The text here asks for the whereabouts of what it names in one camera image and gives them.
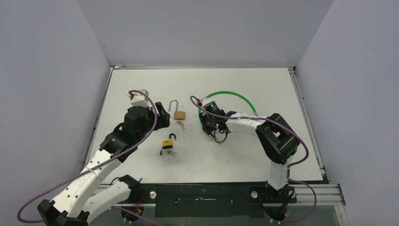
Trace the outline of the green cable lock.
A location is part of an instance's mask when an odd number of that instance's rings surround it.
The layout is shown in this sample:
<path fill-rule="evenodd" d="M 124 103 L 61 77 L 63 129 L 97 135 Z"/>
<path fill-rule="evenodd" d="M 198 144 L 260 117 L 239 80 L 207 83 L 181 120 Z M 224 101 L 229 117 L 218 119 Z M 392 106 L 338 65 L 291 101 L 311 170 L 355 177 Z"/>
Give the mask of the green cable lock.
<path fill-rule="evenodd" d="M 245 96 L 243 96 L 243 95 L 241 95 L 241 94 L 239 94 L 239 93 L 233 92 L 233 91 L 221 90 L 221 91 L 216 91 L 216 92 L 213 92 L 213 93 L 208 94 L 208 95 L 206 96 L 206 98 L 211 98 L 211 97 L 214 97 L 214 96 L 217 96 L 217 95 L 233 95 L 233 96 L 236 96 L 236 97 L 241 98 L 242 100 L 244 100 L 244 101 L 250 106 L 250 108 L 252 109 L 254 115 L 255 115 L 255 116 L 258 116 L 258 113 L 257 113 L 257 111 L 256 111 L 256 108 L 255 108 L 254 105 L 249 101 L 249 99 L 247 99 Z"/>

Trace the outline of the brass padlock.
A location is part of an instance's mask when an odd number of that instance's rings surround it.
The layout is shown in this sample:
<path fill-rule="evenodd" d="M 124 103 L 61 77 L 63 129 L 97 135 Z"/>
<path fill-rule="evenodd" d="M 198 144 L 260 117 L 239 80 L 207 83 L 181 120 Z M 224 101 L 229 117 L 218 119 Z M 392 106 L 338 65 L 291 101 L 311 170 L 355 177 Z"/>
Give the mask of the brass padlock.
<path fill-rule="evenodd" d="M 168 111 L 171 112 L 171 107 L 172 107 L 172 104 L 173 104 L 173 103 L 176 104 L 176 108 L 175 108 L 175 111 L 174 111 L 174 114 L 173 114 L 173 119 L 176 120 L 176 121 L 183 121 L 183 120 L 185 120 L 186 113 L 185 113 L 184 111 L 179 111 L 179 110 L 178 110 L 178 104 L 179 104 L 179 103 L 178 103 L 178 101 L 177 101 L 176 99 L 172 99 L 172 100 L 169 102 Z"/>

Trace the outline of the yellow black padlock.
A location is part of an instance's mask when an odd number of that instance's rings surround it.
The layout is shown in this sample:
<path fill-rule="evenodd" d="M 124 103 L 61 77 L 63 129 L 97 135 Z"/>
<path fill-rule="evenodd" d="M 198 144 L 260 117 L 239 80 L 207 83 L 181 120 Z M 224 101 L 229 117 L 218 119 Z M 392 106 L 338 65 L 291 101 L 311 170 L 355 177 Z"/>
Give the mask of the yellow black padlock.
<path fill-rule="evenodd" d="M 174 133 L 170 133 L 168 139 L 162 141 L 162 149 L 173 148 L 173 140 L 176 141 L 176 135 Z"/>

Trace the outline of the silver key bunch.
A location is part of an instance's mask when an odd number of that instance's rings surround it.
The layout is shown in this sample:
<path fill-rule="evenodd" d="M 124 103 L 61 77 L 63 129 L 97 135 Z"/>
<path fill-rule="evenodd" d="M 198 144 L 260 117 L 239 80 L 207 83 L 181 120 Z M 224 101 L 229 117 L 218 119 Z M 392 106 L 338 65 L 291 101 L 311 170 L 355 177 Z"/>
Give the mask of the silver key bunch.
<path fill-rule="evenodd" d="M 169 150 L 167 150 L 167 154 L 175 157 L 177 153 L 174 152 L 172 149 L 169 149 Z"/>

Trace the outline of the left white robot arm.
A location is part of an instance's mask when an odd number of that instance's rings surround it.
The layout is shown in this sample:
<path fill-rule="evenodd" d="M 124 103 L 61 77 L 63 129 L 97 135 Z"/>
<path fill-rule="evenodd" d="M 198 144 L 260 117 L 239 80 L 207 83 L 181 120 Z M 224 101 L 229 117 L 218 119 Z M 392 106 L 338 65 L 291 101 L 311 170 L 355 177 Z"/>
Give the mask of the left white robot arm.
<path fill-rule="evenodd" d="M 124 121 L 100 144 L 86 169 L 52 200 L 37 206 L 47 226 L 87 226 L 102 212 L 121 201 L 140 198 L 140 183 L 124 175 L 109 188 L 93 195 L 104 179 L 155 130 L 170 126 L 170 114 L 161 102 L 132 101 Z"/>

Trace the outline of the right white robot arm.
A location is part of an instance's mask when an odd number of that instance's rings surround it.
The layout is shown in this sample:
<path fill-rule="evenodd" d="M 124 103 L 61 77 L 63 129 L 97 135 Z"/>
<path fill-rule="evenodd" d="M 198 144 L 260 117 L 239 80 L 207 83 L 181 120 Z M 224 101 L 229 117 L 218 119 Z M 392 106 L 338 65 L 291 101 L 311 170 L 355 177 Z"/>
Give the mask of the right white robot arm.
<path fill-rule="evenodd" d="M 266 182 L 266 196 L 272 202 L 278 202 L 285 195 L 284 187 L 288 185 L 289 164 L 300 144 L 298 139 L 280 126 L 269 121 L 257 120 L 234 111 L 225 112 L 216 102 L 209 98 L 199 100 L 199 119 L 202 130 L 218 140 L 216 133 L 242 133 L 257 137 L 266 156 L 271 161 L 269 177 Z"/>

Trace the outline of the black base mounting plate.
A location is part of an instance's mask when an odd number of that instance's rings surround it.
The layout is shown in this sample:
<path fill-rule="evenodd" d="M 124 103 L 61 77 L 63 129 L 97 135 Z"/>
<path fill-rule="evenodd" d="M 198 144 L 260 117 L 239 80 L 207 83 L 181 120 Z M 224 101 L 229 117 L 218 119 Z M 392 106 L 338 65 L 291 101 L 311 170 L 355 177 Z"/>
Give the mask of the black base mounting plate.
<path fill-rule="evenodd" d="M 235 217 L 282 219 L 297 202 L 294 187 L 275 191 L 265 182 L 141 184 L 122 204 L 155 207 L 155 217 Z"/>

